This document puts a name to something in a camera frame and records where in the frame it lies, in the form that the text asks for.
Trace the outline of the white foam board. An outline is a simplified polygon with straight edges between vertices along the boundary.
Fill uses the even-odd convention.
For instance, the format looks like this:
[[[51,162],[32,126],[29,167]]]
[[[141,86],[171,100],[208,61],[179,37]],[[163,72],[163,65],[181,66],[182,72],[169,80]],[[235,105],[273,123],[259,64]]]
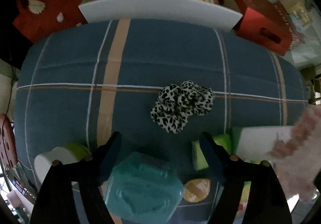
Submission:
[[[155,19],[230,31],[243,17],[232,9],[199,0],[95,0],[78,7],[89,23]]]

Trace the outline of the leopard print scrunchie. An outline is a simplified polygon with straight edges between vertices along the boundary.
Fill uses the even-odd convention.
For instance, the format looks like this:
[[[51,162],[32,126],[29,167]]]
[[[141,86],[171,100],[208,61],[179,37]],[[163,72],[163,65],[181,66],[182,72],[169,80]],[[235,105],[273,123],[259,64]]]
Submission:
[[[178,134],[192,116],[204,116],[213,107],[214,92],[193,81],[163,88],[150,112],[151,119],[170,134]]]

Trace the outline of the red round stool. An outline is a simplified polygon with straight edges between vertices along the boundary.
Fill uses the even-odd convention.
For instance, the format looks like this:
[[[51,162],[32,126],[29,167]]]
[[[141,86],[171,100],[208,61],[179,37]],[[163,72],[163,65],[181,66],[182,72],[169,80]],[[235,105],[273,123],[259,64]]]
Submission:
[[[7,115],[0,114],[0,150],[4,167],[14,168],[18,163],[15,135]]]

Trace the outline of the teal plastic lidded box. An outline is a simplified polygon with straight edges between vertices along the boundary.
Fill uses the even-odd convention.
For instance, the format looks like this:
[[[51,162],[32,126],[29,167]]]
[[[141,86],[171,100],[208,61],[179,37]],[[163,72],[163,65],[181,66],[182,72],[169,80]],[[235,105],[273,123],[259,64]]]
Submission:
[[[171,163],[133,152],[113,168],[105,204],[110,213],[128,221],[167,223],[183,193]]]

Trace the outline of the white pill bottle green label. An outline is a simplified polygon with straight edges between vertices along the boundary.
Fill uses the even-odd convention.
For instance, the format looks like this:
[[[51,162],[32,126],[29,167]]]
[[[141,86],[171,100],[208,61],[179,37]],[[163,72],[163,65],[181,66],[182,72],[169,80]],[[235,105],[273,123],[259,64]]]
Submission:
[[[64,147],[56,147],[49,152],[38,154],[34,160],[34,170],[42,184],[54,160],[62,164],[72,164],[81,161],[90,151],[81,144],[71,143]]]

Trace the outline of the white tray green rim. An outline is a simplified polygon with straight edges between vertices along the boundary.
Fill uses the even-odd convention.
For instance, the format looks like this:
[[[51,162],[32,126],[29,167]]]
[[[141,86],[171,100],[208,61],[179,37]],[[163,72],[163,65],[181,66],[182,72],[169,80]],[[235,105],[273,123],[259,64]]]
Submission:
[[[277,141],[286,143],[293,126],[233,127],[231,152],[244,161],[269,160],[269,152]]]

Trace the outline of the yellow patterned gift bag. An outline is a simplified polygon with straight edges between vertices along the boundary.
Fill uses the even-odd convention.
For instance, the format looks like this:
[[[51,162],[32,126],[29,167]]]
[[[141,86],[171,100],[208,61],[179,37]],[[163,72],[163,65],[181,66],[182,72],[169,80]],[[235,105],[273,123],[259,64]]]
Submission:
[[[298,31],[305,31],[312,24],[304,0],[279,0]]]

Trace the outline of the red felt tote bag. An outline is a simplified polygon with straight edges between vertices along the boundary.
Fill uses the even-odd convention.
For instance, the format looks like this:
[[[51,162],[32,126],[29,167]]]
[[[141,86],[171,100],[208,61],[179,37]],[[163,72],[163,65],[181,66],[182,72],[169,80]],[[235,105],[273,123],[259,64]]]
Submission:
[[[17,0],[19,14],[13,25],[31,42],[36,43],[52,33],[86,24],[79,9],[83,0],[28,0],[23,7]]]

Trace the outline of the red cardboard box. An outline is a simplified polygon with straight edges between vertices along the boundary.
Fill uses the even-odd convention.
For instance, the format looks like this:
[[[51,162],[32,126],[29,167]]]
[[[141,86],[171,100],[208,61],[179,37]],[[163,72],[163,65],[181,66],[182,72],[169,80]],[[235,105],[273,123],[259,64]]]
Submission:
[[[268,0],[234,0],[243,17],[236,35],[284,56],[293,41],[287,17]]]

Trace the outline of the pink white fluffy sock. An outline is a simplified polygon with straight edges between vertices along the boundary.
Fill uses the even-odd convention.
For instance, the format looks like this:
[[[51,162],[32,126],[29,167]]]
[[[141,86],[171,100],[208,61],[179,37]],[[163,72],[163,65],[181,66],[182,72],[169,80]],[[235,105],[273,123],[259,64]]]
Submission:
[[[275,141],[268,155],[286,198],[299,195],[310,201],[317,190],[313,181],[320,172],[320,106],[306,107],[291,128],[290,139]]]

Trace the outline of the blue plaid tablecloth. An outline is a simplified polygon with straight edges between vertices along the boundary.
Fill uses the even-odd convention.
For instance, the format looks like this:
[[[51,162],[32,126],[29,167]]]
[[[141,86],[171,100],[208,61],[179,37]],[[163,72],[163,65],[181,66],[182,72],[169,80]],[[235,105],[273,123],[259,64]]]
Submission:
[[[192,116],[182,132],[167,133],[152,121],[152,107],[164,87],[188,80],[212,89],[213,108]],[[39,190],[39,154],[73,143],[96,153],[119,132],[119,159],[137,151],[167,160],[185,182],[197,176],[192,142],[201,133],[290,126],[307,100],[294,65],[232,33],[164,20],[81,25],[28,51],[15,101],[18,161]]]

